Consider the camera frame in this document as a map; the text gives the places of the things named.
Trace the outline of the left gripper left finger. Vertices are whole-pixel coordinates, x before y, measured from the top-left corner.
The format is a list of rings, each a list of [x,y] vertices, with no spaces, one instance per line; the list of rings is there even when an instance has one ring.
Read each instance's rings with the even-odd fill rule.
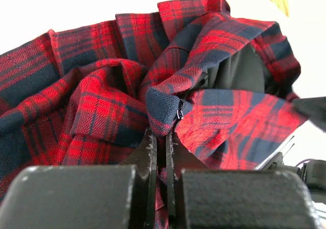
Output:
[[[156,169],[151,130],[118,165],[25,168],[3,200],[1,228],[153,228]]]

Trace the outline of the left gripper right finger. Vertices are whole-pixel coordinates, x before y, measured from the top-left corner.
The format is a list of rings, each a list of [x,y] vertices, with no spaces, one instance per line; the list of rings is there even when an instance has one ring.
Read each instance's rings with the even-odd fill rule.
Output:
[[[208,169],[167,136],[170,228],[320,228],[321,162],[282,164],[281,153],[253,170]]]

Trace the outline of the red plaid skirt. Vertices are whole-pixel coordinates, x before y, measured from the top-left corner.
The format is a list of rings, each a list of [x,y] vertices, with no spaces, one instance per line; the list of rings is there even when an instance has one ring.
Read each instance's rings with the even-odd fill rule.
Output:
[[[1,55],[1,196],[32,165],[117,164],[146,128],[213,169],[253,169],[305,121],[301,72],[278,23],[226,0],[53,30]]]

